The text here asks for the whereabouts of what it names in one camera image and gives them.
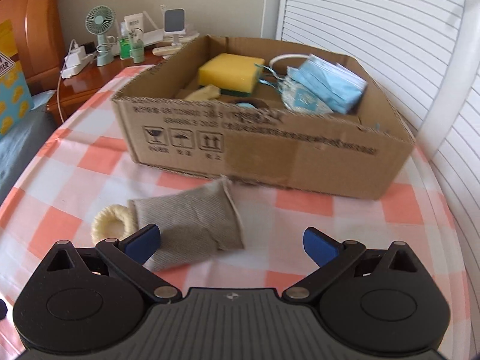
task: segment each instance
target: yellow hair tie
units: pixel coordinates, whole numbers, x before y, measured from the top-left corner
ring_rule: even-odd
[[[91,235],[94,245],[105,238],[118,238],[109,226],[116,222],[123,223],[123,234],[119,238],[120,240],[131,236],[137,231],[131,211],[120,204],[112,204],[100,211],[92,222]]]

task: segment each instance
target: gray cloth bag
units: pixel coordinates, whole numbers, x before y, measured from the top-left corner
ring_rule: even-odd
[[[195,263],[243,249],[242,226],[227,178],[172,196],[128,201],[137,228],[158,226],[161,246],[145,263],[150,271]]]

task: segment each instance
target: fan grille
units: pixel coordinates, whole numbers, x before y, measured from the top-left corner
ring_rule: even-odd
[[[113,9],[105,5],[99,5],[88,12],[85,19],[85,26],[89,33],[99,35],[110,29],[114,19],[115,12]]]

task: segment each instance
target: triangular label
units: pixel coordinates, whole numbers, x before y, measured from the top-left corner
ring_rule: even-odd
[[[3,76],[5,73],[11,71],[14,67],[15,62],[0,52],[0,76]]]

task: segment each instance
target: sponge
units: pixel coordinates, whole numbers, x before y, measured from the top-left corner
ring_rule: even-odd
[[[243,55],[220,54],[198,69],[198,84],[214,85],[236,95],[250,95],[262,72],[265,60]]]

